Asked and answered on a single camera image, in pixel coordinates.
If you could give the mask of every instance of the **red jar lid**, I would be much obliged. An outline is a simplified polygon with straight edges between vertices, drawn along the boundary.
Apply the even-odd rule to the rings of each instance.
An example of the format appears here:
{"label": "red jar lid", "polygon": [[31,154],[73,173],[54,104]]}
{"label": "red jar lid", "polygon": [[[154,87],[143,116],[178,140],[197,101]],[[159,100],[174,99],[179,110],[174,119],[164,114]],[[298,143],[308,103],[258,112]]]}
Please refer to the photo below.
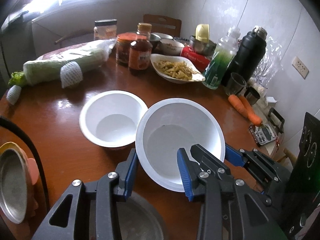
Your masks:
{"label": "red jar lid", "polygon": [[135,41],[137,38],[146,40],[147,37],[143,35],[138,35],[136,33],[121,33],[118,35],[118,41],[119,42],[125,42],[125,41]]}

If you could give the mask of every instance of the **wooden table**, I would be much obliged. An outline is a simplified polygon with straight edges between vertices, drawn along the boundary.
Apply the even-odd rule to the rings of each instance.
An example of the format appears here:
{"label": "wooden table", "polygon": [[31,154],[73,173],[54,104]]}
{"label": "wooden table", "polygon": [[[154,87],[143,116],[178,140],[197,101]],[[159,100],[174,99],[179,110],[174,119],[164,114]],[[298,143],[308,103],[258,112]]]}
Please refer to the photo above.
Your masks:
{"label": "wooden table", "polygon": [[[126,160],[131,147],[110,151],[88,141],[79,127],[83,105],[94,95],[107,90],[124,90],[140,97],[148,107],[166,98],[187,98],[206,109],[220,124],[226,143],[236,149],[257,147],[244,119],[228,102],[222,88],[210,90],[201,83],[174,84],[156,74],[150,67],[145,73],[133,76],[128,69],[116,65],[111,57],[106,64],[84,74],[76,89],[62,89],[60,81],[25,87],[15,106],[5,97],[0,113],[21,127],[35,144],[47,179],[51,206],[74,179],[95,181]],[[26,145],[1,128],[0,143],[14,141],[32,157]],[[242,168],[231,166],[235,178],[242,178],[250,187],[255,180]],[[141,167],[138,169],[134,191],[146,198],[162,215],[170,239],[194,240],[199,222],[200,203],[189,203],[184,193],[173,192],[156,184]],[[36,185],[40,204],[37,216],[30,221],[34,231],[45,216],[41,183]]]}

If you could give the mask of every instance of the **black thermos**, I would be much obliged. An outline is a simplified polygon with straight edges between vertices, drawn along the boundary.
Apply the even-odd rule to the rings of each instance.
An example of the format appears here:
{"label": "black thermos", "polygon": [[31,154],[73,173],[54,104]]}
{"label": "black thermos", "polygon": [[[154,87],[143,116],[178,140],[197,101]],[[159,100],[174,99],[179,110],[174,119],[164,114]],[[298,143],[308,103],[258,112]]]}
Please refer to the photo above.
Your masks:
{"label": "black thermos", "polygon": [[239,50],[231,60],[225,72],[221,84],[226,86],[233,72],[241,75],[246,82],[251,78],[254,70],[266,52],[267,32],[264,28],[255,26],[252,32],[248,32],[242,38]]}

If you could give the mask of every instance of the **green bottle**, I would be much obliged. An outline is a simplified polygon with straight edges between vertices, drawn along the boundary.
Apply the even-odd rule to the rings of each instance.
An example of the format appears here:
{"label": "green bottle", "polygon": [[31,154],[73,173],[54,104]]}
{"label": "green bottle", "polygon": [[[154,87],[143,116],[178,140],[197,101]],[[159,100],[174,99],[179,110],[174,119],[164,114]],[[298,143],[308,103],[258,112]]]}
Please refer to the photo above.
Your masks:
{"label": "green bottle", "polygon": [[215,49],[212,60],[203,72],[205,81],[202,83],[210,88],[217,89],[221,79],[226,72],[230,61],[238,51],[238,38],[240,29],[233,26],[229,29],[227,36],[222,37]]}

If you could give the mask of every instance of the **red box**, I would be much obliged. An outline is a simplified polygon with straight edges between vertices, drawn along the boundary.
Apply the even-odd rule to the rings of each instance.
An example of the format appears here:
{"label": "red box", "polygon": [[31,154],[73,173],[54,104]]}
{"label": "red box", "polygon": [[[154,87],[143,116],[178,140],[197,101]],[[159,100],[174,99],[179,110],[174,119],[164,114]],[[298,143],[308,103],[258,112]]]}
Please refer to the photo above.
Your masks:
{"label": "red box", "polygon": [[181,57],[185,57],[190,60],[193,65],[199,70],[201,73],[204,72],[205,68],[209,65],[210,60],[205,56],[199,55],[195,53],[190,47],[185,47],[181,52]]}

